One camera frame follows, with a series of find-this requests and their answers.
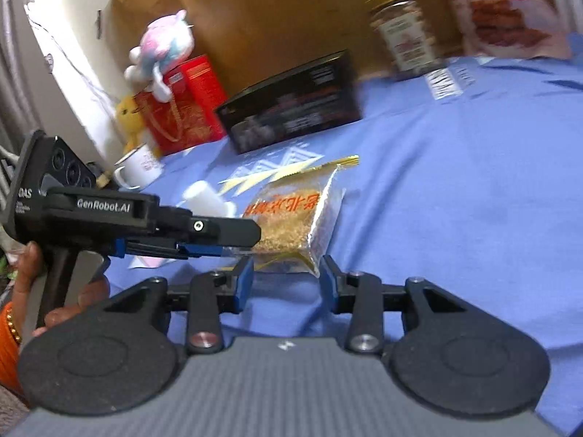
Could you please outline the orange sleeve forearm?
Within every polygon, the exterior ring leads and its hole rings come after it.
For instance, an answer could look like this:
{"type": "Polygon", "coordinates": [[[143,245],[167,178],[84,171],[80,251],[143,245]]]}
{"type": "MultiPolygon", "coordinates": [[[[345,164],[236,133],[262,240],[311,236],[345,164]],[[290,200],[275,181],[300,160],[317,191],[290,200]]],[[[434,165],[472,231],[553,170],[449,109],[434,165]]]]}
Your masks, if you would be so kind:
{"type": "Polygon", "coordinates": [[[9,302],[1,312],[0,324],[0,382],[1,386],[16,395],[22,395],[23,390],[18,379],[19,342],[12,330],[12,303],[9,302]]]}

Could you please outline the person's left hand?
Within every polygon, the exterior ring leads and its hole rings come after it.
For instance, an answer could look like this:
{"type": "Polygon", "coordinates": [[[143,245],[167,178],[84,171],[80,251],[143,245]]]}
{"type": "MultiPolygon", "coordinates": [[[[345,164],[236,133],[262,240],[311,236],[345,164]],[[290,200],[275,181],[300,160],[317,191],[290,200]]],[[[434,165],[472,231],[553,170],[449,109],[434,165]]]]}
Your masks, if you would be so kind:
{"type": "MultiPolygon", "coordinates": [[[[35,242],[29,242],[24,249],[24,253],[20,255],[18,272],[12,292],[12,319],[15,330],[17,330],[20,337],[23,337],[32,286],[40,276],[42,269],[42,251],[35,242]]],[[[34,330],[31,336],[40,336],[50,328],[56,327],[93,305],[108,299],[110,292],[111,287],[107,277],[102,276],[93,280],[79,293],[75,304],[49,312],[44,318],[44,326],[34,330]]]]}

